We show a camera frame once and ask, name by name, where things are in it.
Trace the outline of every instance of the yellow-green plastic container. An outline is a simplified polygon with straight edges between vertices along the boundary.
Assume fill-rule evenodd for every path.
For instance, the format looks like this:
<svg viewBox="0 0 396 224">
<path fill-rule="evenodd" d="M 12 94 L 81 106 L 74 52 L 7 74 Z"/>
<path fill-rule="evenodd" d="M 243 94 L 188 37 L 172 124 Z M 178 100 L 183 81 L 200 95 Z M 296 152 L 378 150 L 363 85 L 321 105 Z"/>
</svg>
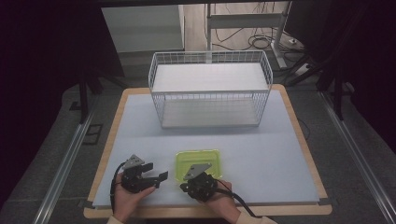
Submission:
<svg viewBox="0 0 396 224">
<path fill-rule="evenodd" d="M 214 178 L 221 178 L 220 153 L 217 149 L 181 151 L 176 154 L 176 180 L 187 182 L 183 178 L 193 164 L 210 163 L 205 172 Z"/>
</svg>

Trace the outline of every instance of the metal rail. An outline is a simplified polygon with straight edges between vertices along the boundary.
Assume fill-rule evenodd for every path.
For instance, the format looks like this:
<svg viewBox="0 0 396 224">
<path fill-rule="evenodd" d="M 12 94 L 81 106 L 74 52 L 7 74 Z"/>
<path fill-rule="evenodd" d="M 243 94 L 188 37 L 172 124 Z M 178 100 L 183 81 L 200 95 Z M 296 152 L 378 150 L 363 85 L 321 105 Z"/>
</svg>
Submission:
<svg viewBox="0 0 396 224">
<path fill-rule="evenodd" d="M 385 219 L 389 224 L 395 224 L 396 210 L 395 206 L 392 204 L 392 200 L 382 187 L 382 184 L 376 178 L 367 160 L 364 159 L 363 154 L 359 150 L 359 147 L 353 139 L 352 135 L 350 134 L 347 126 L 343 121 L 338 119 L 337 115 L 332 110 L 332 100 L 330 99 L 330 97 L 323 92 L 320 92 L 319 96 L 324 101 L 324 104 L 330 114 L 330 117 L 332 118 L 333 123 L 335 124 L 335 127 L 337 128 L 338 132 L 341 134 L 344 142 L 346 143 L 346 147 L 349 150 L 352 159 L 356 163 L 356 166 L 361 172 L 361 176 L 366 182 L 367 187 L 372 192 L 379 206 L 379 209 L 382 211 L 382 214 L 384 215 Z"/>
<path fill-rule="evenodd" d="M 49 186 L 49 190 L 47 191 L 47 194 L 44 197 L 43 202 L 41 203 L 40 208 L 37 211 L 37 214 L 35 215 L 35 219 L 33 221 L 34 224 L 43 224 L 49 222 L 52 211 L 58 201 L 62 189 L 64 188 L 64 183 L 78 154 L 79 147 L 81 146 L 85 133 L 90 126 L 98 99 L 99 96 L 93 96 L 92 105 L 88 117 L 82 124 L 78 125 L 73 139 L 68 149 L 66 150 L 64 159 L 62 160 L 58 171 L 56 172 L 55 177 L 53 178 Z"/>
</svg>

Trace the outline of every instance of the white shelf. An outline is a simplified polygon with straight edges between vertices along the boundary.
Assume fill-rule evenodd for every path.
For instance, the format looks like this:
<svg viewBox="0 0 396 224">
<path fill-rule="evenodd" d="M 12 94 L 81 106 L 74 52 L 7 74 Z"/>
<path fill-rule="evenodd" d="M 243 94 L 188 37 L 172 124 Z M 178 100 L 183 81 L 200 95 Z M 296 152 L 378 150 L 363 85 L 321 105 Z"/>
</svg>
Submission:
<svg viewBox="0 0 396 224">
<path fill-rule="evenodd" d="M 159 64 L 152 92 L 267 91 L 259 63 Z"/>
</svg>

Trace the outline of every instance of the hand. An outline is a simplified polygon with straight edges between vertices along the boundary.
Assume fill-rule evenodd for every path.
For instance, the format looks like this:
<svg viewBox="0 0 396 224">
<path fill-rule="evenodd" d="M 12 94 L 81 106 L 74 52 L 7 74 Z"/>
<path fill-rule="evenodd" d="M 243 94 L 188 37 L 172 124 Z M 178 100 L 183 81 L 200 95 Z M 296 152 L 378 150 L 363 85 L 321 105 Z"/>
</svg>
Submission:
<svg viewBox="0 0 396 224">
<path fill-rule="evenodd" d="M 122 173 L 117 175 L 116 183 L 120 183 Z M 117 184 L 114 196 L 114 214 L 113 217 L 118 221 L 125 223 L 131 214 L 136 210 L 140 200 L 150 195 L 155 190 L 155 187 L 144 189 L 138 193 L 131 193 L 121 184 Z"/>
<path fill-rule="evenodd" d="M 219 189 L 232 190 L 232 184 L 230 182 L 224 180 L 219 180 L 219 182 L 222 183 L 218 183 Z M 241 212 L 236 208 L 233 198 L 222 193 L 215 193 L 205 205 L 232 224 L 236 223 L 239 215 L 241 215 Z"/>
</svg>

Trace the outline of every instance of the cable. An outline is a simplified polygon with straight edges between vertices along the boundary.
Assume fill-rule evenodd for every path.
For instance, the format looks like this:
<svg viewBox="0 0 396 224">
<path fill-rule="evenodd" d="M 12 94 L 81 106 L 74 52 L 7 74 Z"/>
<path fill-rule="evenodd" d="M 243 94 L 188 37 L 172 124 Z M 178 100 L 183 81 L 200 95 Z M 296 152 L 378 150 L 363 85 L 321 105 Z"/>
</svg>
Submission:
<svg viewBox="0 0 396 224">
<path fill-rule="evenodd" d="M 309 136 L 311 135 L 311 130 L 308 128 L 308 125 L 306 125 L 306 123 L 302 119 L 297 118 L 297 120 L 300 121 L 307 129 L 308 134 L 306 135 L 305 140 L 308 140 Z"/>
<path fill-rule="evenodd" d="M 225 39 L 223 39 L 223 40 L 220 40 L 220 39 L 219 39 L 218 29 L 216 29 L 216 37 L 218 38 L 218 41 L 219 41 L 220 43 L 222 43 L 222 42 L 224 42 L 224 41 L 230 39 L 231 37 L 233 37 L 234 35 L 236 35 L 237 33 L 239 33 L 239 32 L 240 32 L 241 30 L 243 30 L 243 29 L 245 29 L 245 28 L 240 28 L 239 30 L 235 31 L 232 35 L 228 36 L 227 38 L 225 38 Z"/>
<path fill-rule="evenodd" d="M 218 182 L 220 182 L 220 184 L 222 184 L 227 190 L 226 189 L 215 189 L 215 192 L 222 193 L 222 194 L 225 194 L 225 195 L 235 198 L 238 202 L 240 202 L 242 204 L 242 206 L 244 206 L 244 208 L 247 210 L 247 212 L 250 214 L 251 217 L 256 217 L 256 215 L 254 215 L 254 213 L 251 211 L 251 209 L 248 207 L 248 205 L 245 203 L 245 201 L 241 197 L 239 197 L 239 195 L 232 192 L 229 188 L 227 188 L 227 186 L 224 185 L 224 183 L 222 183 L 218 179 L 216 179 L 216 180 Z"/>
<path fill-rule="evenodd" d="M 247 50 L 247 49 L 250 49 L 251 48 L 251 46 L 249 46 L 249 47 L 247 47 L 247 48 L 245 48 L 245 49 L 230 49 L 230 48 L 227 48 L 227 47 L 225 47 L 225 46 L 222 46 L 222 45 L 219 45 L 219 44 L 212 44 L 213 46 L 218 46 L 218 47 L 221 47 L 221 48 L 224 48 L 224 49 L 228 49 L 228 50 Z"/>
<path fill-rule="evenodd" d="M 257 6 L 255 6 L 255 7 L 253 8 L 252 13 L 256 10 L 256 8 L 257 8 L 257 11 L 259 12 L 259 9 L 260 9 L 260 2 L 257 3 Z"/>
<path fill-rule="evenodd" d="M 114 212 L 114 194 L 116 192 L 116 183 L 117 174 L 119 173 L 120 168 L 125 164 L 125 162 L 121 163 L 120 166 L 117 168 L 116 172 L 114 173 L 113 180 L 111 180 L 111 188 L 110 188 L 110 202 L 111 202 L 111 209 Z"/>
<path fill-rule="evenodd" d="M 273 2 L 273 10 L 271 13 L 274 13 L 275 2 Z M 271 39 L 274 40 L 274 27 L 271 27 Z"/>
<path fill-rule="evenodd" d="M 226 4 L 225 4 L 225 8 L 227 9 L 228 13 L 230 13 L 230 14 L 231 14 L 231 11 L 230 11 L 230 9 L 228 9 L 228 3 L 226 3 Z"/>
<path fill-rule="evenodd" d="M 206 4 L 204 4 L 204 33 L 205 33 L 205 39 L 207 39 L 205 24 L 206 24 Z"/>
<path fill-rule="evenodd" d="M 291 59 L 291 58 L 289 58 L 289 57 L 287 56 L 287 55 L 290 54 L 290 53 L 297 53 L 297 52 L 293 52 L 293 51 L 284 52 L 284 53 L 283 53 L 283 58 L 286 59 L 286 60 L 288 60 L 289 62 L 292 62 L 292 63 L 298 62 L 298 61 L 299 61 L 298 59 L 297 59 L 297 60 L 293 60 L 293 59 Z"/>
<path fill-rule="evenodd" d="M 267 42 L 267 45 L 264 47 L 258 47 L 256 45 L 256 42 L 258 42 L 258 41 L 265 41 L 265 42 Z M 250 46 L 253 46 L 256 49 L 266 49 L 271 45 L 271 42 L 268 40 L 266 35 L 253 35 L 247 40 L 247 42 L 249 43 Z"/>
<path fill-rule="evenodd" d="M 294 68 L 296 68 L 296 67 L 298 67 L 298 66 L 303 65 L 303 63 L 304 63 L 304 56 L 301 57 L 301 58 L 293 65 L 293 67 L 291 67 L 291 68 L 289 69 L 289 71 L 292 70 L 292 69 L 294 69 Z M 293 75 L 293 73 L 288 73 L 288 74 L 280 81 L 280 84 L 286 86 L 286 82 L 287 82 L 288 78 L 289 78 L 291 75 Z"/>
</svg>

